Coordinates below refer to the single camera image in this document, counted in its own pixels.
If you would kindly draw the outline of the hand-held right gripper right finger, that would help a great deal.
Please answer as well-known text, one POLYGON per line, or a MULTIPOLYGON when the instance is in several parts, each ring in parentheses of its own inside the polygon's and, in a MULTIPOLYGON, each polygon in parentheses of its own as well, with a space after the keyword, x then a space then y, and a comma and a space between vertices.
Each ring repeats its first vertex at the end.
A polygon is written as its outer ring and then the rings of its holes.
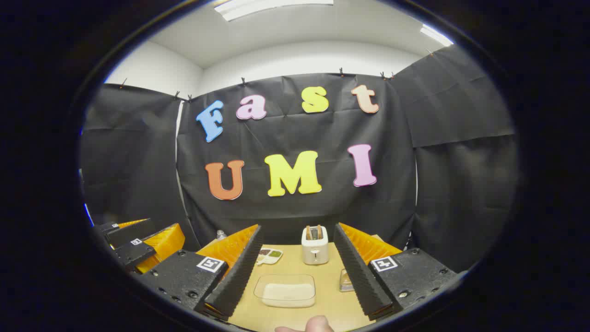
POLYGON ((422 249, 402 251, 343 223, 335 226, 333 240, 370 320, 420 305, 458 278, 422 249))

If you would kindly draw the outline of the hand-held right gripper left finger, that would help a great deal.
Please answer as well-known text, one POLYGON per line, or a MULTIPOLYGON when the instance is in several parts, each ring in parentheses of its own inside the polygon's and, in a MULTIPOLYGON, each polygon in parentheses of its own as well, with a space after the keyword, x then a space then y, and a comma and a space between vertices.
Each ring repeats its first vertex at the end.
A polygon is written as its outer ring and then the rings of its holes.
POLYGON ((263 237, 261 226, 251 225, 197 252, 173 252, 137 279, 174 305, 227 320, 244 294, 263 237))

